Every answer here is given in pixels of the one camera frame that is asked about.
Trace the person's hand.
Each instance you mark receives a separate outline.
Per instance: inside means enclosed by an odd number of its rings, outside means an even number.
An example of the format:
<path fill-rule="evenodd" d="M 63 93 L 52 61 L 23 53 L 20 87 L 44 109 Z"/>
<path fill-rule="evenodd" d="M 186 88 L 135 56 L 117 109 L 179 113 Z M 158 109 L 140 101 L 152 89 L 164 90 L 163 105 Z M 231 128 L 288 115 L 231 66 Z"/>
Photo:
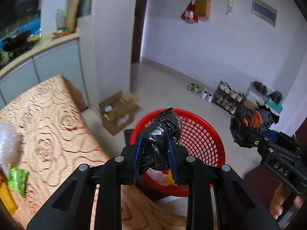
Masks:
<path fill-rule="evenodd" d="M 286 189 L 283 183 L 280 183 L 278 188 L 274 192 L 273 199 L 270 204 L 270 214 L 275 220 L 283 213 L 283 204 L 288 198 L 286 195 Z M 297 196 L 294 200 L 294 206 L 296 209 L 300 209 L 306 200 L 306 195 Z"/>

